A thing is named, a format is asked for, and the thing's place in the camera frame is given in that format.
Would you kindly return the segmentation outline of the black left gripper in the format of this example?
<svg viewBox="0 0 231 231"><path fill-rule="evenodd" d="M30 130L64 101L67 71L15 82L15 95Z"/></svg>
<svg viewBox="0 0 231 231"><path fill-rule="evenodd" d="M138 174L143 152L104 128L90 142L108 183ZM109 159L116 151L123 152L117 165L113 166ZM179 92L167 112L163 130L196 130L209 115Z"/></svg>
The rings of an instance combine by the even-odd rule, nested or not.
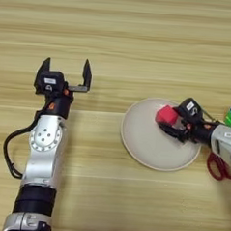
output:
<svg viewBox="0 0 231 231"><path fill-rule="evenodd" d="M42 65L39 67L36 79L36 94L45 95L44 107L42 110L37 111L36 116L52 115L62 118L68 118L70 113L71 104L74 99L74 93L84 92L87 93L90 90L92 83L91 65L89 60L86 60L83 67L83 84L76 86L70 86L67 81L45 82L44 79L40 80L42 72L48 71L50 67L51 59L47 57Z"/></svg>

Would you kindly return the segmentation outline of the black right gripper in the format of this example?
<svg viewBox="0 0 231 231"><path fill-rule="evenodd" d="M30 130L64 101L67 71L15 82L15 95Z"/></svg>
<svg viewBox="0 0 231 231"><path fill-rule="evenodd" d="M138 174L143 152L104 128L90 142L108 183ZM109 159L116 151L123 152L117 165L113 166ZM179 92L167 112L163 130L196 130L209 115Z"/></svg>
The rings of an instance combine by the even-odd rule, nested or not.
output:
<svg viewBox="0 0 231 231"><path fill-rule="evenodd" d="M173 106L172 108L174 111L177 112L179 116L183 115L179 106ZM217 127L217 123L200 121L199 123L194 124L183 120L182 124L186 128L185 130L179 130L177 128L174 128L170 124L166 124L163 121L158 122L159 127L165 133L167 133L167 135L177 138L178 141L180 141L181 143L190 140L193 143L201 143L205 145L211 144L211 135Z"/></svg>

